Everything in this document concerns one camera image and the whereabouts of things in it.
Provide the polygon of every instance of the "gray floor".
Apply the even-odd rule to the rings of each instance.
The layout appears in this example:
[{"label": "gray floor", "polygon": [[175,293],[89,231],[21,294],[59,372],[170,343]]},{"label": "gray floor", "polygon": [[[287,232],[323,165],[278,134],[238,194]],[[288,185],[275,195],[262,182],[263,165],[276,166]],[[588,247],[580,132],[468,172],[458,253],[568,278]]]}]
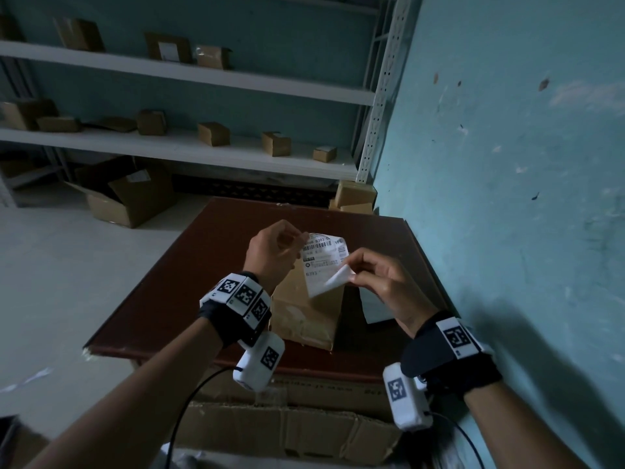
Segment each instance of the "gray floor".
[{"label": "gray floor", "polygon": [[[0,415],[19,414],[54,438],[131,372],[122,360],[86,359],[82,346],[207,197],[181,196],[135,230],[95,220],[82,194],[62,184],[18,198],[20,209],[0,206]],[[9,387],[43,370],[51,372]],[[232,468],[318,466],[206,457]]]}]

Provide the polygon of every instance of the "wooden table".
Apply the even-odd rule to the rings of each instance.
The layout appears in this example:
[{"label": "wooden table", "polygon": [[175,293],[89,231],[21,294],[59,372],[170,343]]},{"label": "wooden table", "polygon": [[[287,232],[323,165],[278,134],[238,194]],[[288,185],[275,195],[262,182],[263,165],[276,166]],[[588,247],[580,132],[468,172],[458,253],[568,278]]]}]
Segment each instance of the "wooden table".
[{"label": "wooden table", "polygon": [[[401,260],[440,309],[445,307],[410,228],[402,219],[315,207],[212,198],[86,344],[92,354],[145,361],[189,326],[198,301],[223,276],[241,270],[249,240],[286,219],[302,231],[345,238],[348,249],[368,247]],[[394,321],[368,325],[357,289],[346,287],[332,352],[286,342],[278,373],[359,382],[381,382],[398,361],[408,337]],[[238,345],[216,364],[235,365]]]}]

